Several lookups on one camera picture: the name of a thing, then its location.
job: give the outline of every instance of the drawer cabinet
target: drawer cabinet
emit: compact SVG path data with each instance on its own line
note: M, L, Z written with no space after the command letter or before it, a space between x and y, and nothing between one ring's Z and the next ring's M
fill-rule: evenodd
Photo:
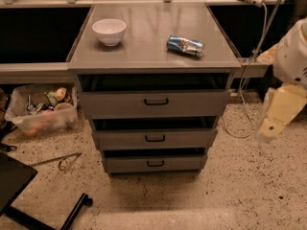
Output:
M102 45L91 29L106 17L127 23L115 47ZM68 70L106 173L204 167L240 67L215 23L199 2L108 3L91 10ZM202 40L204 56L167 50L170 34Z

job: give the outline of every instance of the gray countertop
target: gray countertop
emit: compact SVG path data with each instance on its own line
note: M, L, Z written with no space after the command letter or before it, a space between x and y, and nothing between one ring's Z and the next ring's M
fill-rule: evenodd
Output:
M120 44L107 47L92 31L92 25L105 18L118 18L127 24ZM166 48L169 35L204 43L201 58L177 54ZM207 70L241 67L210 11L202 2L149 2L95 5L68 69L97 70Z

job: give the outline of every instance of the white bowl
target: white bowl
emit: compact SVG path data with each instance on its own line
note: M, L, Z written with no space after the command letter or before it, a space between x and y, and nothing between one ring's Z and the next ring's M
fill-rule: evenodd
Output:
M119 19L103 19L95 22L92 29L106 46L115 46L124 37L126 23Z

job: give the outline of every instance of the speckled floor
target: speckled floor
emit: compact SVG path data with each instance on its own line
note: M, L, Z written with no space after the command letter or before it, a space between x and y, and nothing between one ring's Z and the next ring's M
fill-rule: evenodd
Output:
M248 98L256 122L261 102ZM224 114L228 128L249 129L243 107L232 102ZM80 111L76 130L29 138L20 130L3 142L17 145L12 157L31 164L81 152L73 166L36 167L38 175L14 202L29 215L59 229L82 193L93 198L72 229L307 229L307 111L303 110L269 144L253 136L228 135L220 120L219 134L201 173L104 173L88 122ZM24 229L5 216L0 229Z

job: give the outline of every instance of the white robot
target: white robot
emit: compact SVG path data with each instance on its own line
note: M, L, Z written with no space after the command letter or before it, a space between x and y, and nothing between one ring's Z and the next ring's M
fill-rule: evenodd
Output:
M269 142L307 104L307 18L298 20L257 60L272 64L274 75L283 81L281 87L268 91L255 133L258 140Z

